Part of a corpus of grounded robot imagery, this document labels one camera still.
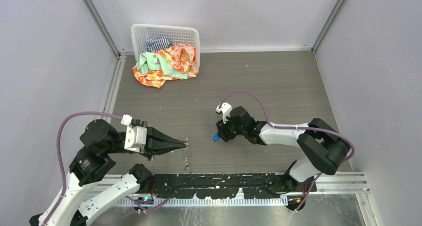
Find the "blue key tag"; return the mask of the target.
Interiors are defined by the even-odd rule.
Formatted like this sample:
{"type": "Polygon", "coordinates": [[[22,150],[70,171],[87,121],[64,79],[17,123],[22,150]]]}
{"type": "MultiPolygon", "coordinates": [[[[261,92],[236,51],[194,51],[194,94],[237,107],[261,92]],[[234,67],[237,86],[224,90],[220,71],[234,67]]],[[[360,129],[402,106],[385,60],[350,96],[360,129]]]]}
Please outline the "blue key tag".
{"type": "Polygon", "coordinates": [[[218,133],[216,133],[216,134],[214,135],[214,137],[213,137],[213,141],[214,141],[214,142],[217,142],[219,139],[220,139],[220,136],[219,136],[219,134],[218,134],[218,133]]]}

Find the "metal keyring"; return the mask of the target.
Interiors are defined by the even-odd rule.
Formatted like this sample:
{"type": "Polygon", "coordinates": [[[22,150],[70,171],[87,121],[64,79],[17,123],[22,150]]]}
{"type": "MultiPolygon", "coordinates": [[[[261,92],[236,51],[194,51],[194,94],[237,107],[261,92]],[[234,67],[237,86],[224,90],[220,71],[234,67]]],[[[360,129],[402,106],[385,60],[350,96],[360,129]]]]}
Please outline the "metal keyring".
{"type": "Polygon", "coordinates": [[[189,140],[187,139],[187,138],[185,138],[184,139],[184,145],[186,146],[186,147],[188,147],[188,146],[190,146],[191,144],[190,144],[190,142],[189,142],[189,140]]]}

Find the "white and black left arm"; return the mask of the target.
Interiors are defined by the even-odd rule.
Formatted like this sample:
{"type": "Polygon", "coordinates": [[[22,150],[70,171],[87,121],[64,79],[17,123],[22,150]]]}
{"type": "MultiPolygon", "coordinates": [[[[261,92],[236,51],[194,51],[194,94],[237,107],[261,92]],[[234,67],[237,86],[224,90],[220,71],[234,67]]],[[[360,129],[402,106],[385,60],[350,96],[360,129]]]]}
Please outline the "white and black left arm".
{"type": "Polygon", "coordinates": [[[116,164],[110,154],[137,153],[152,161],[155,155],[189,145],[129,115],[122,117],[121,124],[126,126],[124,132],[118,132],[103,119],[93,120],[86,126],[80,136],[84,146],[71,162],[64,186],[44,213],[30,218],[30,225],[89,226],[120,199],[152,189],[153,174],[143,164],[137,163],[116,184],[85,202],[88,193],[116,164]]]}

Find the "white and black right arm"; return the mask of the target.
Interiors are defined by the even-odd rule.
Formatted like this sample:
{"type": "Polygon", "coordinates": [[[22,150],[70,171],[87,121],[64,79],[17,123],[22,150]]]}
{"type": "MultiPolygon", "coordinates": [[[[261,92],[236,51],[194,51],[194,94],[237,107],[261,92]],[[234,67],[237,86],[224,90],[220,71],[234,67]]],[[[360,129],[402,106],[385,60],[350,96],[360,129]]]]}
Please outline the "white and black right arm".
{"type": "Polygon", "coordinates": [[[305,157],[294,161],[281,177],[282,186],[289,191],[297,191],[319,173],[334,175],[352,150],[350,143],[319,118],[299,125],[275,124],[255,120],[244,107],[227,103],[215,112],[222,116],[216,123],[215,139],[228,142],[243,136],[252,144],[288,145],[303,151],[305,157]]]}

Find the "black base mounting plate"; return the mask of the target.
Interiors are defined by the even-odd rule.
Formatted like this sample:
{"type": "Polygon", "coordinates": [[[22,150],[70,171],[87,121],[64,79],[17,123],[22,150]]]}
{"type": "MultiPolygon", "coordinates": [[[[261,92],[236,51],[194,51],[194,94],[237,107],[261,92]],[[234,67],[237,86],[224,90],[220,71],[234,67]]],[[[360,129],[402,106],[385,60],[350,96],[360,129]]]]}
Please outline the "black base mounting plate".
{"type": "Polygon", "coordinates": [[[282,194],[303,196],[310,189],[314,177],[295,186],[288,186],[284,175],[276,173],[235,174],[155,174],[142,183],[138,193],[152,194],[159,198],[274,199],[282,194]]]}

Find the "mint green cloth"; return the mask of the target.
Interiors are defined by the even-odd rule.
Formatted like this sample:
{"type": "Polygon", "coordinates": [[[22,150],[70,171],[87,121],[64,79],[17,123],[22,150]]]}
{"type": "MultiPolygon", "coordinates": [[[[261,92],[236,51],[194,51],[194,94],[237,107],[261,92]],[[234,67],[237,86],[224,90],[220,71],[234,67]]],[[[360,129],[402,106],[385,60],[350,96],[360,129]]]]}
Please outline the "mint green cloth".
{"type": "Polygon", "coordinates": [[[175,77],[178,79],[187,79],[188,72],[182,73],[173,67],[167,59],[158,53],[144,52],[139,54],[139,60],[135,65],[138,73],[148,74],[150,71],[161,73],[163,76],[175,77]]]}

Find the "orange floral cloth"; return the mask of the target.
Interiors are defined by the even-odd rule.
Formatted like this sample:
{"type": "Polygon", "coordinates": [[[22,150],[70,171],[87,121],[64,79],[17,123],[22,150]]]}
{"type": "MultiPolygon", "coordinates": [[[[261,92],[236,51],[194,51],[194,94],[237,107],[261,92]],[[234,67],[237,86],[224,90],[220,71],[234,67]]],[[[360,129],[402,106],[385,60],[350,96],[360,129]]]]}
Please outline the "orange floral cloth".
{"type": "MultiPolygon", "coordinates": [[[[188,72],[189,76],[187,79],[195,78],[199,74],[199,67],[197,65],[197,51],[196,49],[187,44],[182,43],[166,49],[154,51],[153,53],[158,53],[159,55],[165,57],[168,62],[170,62],[174,68],[181,71],[182,73],[188,72]]],[[[141,74],[135,69],[135,66],[132,68],[135,79],[142,85],[162,88],[167,81],[175,80],[185,80],[178,79],[170,76],[163,76],[161,73],[154,73],[150,71],[148,74],[141,74]]]]}

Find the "blue striped cloth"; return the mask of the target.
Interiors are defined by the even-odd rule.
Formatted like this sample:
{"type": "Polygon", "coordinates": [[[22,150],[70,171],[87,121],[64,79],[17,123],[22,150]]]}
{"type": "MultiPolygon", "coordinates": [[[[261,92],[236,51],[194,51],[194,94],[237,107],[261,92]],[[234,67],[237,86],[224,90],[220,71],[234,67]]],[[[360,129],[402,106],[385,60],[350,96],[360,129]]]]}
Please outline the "blue striped cloth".
{"type": "Polygon", "coordinates": [[[168,47],[172,47],[174,42],[168,37],[149,37],[146,40],[146,51],[154,52],[168,47]]]}

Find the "white plastic laundry basket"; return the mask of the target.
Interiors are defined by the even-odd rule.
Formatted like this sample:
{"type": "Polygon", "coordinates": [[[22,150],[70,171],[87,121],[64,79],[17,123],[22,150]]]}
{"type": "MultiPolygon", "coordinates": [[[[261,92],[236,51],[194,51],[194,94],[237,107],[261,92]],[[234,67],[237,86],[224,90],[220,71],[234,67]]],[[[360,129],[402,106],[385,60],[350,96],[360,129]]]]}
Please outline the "white plastic laundry basket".
{"type": "Polygon", "coordinates": [[[193,46],[197,51],[197,65],[200,67],[200,36],[195,28],[156,24],[134,24],[131,27],[131,40],[135,60],[137,62],[139,61],[139,55],[146,52],[146,41],[150,37],[168,37],[175,45],[187,43],[193,46]]]}

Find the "aluminium frame rail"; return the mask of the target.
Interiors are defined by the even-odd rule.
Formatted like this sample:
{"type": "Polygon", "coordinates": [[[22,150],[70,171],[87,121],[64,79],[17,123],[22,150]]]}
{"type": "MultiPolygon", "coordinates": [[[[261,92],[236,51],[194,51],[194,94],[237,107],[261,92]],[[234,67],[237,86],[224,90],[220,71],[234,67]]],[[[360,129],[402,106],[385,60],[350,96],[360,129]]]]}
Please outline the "aluminium frame rail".
{"type": "Polygon", "coordinates": [[[370,194],[363,172],[337,172],[335,175],[322,174],[311,194],[370,194]]]}

